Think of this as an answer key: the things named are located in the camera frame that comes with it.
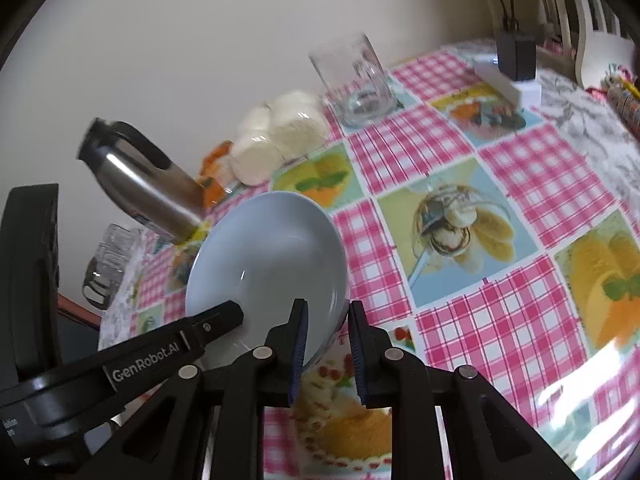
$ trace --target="power strip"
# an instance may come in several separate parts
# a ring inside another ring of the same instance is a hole
[[[535,79],[530,81],[512,81],[498,69],[496,62],[476,62],[476,75],[489,83],[516,108],[540,106],[542,86]]]

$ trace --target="table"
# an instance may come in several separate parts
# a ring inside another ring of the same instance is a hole
[[[492,52],[492,41],[459,43],[396,67],[399,106],[367,128],[343,127],[327,108],[321,153],[234,193],[210,224],[309,172],[346,174],[314,199],[342,236],[351,298],[369,322],[431,366],[472,364],[580,478],[613,478],[640,440],[640,308],[628,292],[640,269],[638,143],[610,108],[543,68],[541,106],[513,112],[470,68]],[[432,252],[418,268],[425,242],[415,211],[446,186],[477,189],[490,204],[476,208],[462,257]],[[184,316],[198,247],[142,233],[100,348]],[[322,440],[327,420],[354,409],[348,352],[342,334],[308,373],[308,405],[265,411],[267,478],[388,478],[384,438],[368,439],[367,450]],[[303,413],[329,398],[330,410]],[[371,423],[385,428],[386,416]]]

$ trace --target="glass mug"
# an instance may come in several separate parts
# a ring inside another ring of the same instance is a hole
[[[369,38],[355,34],[309,54],[331,104],[349,126],[362,127],[391,111],[396,98]]]

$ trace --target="kettle handle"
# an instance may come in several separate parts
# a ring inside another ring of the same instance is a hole
[[[111,124],[103,123],[103,125],[111,134],[126,140],[136,148],[149,162],[158,168],[158,170],[168,170],[171,166],[169,157],[130,124],[115,121]]]

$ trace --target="thermos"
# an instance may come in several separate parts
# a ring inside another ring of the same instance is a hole
[[[96,118],[78,159],[120,209],[175,244],[202,222],[202,186],[130,124]]]

